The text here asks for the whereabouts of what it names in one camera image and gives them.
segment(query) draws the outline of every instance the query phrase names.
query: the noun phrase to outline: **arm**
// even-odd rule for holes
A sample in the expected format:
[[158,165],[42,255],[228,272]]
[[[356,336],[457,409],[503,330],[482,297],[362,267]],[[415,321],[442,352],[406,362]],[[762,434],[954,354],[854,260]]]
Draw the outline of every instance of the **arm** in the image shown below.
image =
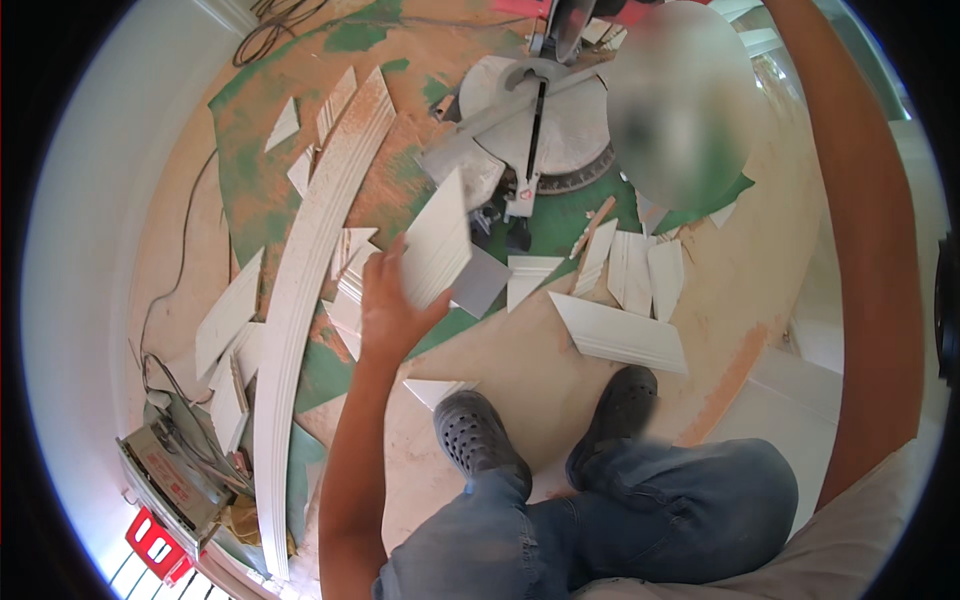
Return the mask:
[[326,462],[320,496],[320,581],[331,600],[370,598],[387,553],[380,537],[386,481],[383,415],[396,370],[420,338],[444,317],[450,292],[426,310],[407,302],[400,285],[403,234],[364,267],[363,346]]
[[917,242],[897,146],[847,49],[810,0],[765,3],[804,86],[843,287],[843,399],[819,510],[917,435]]

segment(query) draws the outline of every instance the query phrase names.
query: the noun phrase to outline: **shoe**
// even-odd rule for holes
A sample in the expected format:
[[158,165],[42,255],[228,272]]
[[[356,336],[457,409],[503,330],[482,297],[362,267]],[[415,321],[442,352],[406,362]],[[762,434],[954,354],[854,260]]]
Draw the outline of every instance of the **shoe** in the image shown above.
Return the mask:
[[582,492],[582,470],[603,442],[639,437],[657,404],[657,378],[646,367],[624,367],[611,377],[584,437],[566,459],[566,480]]
[[524,500],[530,496],[530,467],[510,444],[500,416],[485,397],[462,391],[445,398],[433,412],[433,427],[440,448],[465,478],[507,468],[523,482]]

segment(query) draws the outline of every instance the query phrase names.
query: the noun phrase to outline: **blue jeans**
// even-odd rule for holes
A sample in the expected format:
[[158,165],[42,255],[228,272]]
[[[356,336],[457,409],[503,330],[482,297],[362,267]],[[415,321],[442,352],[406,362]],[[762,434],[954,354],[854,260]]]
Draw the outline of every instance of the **blue jeans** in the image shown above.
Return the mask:
[[477,473],[394,549],[373,598],[554,600],[608,577],[707,583],[773,559],[797,510],[793,471],[763,440],[617,440],[583,474],[584,492],[528,506],[507,470]]

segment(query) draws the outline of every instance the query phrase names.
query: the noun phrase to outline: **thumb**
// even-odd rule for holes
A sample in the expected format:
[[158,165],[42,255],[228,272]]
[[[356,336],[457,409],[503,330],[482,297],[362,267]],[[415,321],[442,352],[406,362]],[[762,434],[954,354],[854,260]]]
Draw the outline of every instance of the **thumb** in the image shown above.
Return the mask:
[[433,326],[440,322],[440,319],[446,316],[450,311],[450,298],[453,297],[453,290],[443,290],[436,300],[430,303],[423,312],[420,313],[420,320],[423,323],[424,330],[429,331]]

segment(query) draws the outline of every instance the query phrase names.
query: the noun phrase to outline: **hand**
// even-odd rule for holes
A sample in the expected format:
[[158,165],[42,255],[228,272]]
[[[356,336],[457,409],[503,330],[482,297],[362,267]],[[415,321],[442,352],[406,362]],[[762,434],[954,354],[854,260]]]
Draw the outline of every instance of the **hand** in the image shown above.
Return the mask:
[[371,254],[363,269],[361,359],[398,366],[449,310],[452,290],[441,293],[425,310],[407,300],[400,281],[403,233],[390,249]]

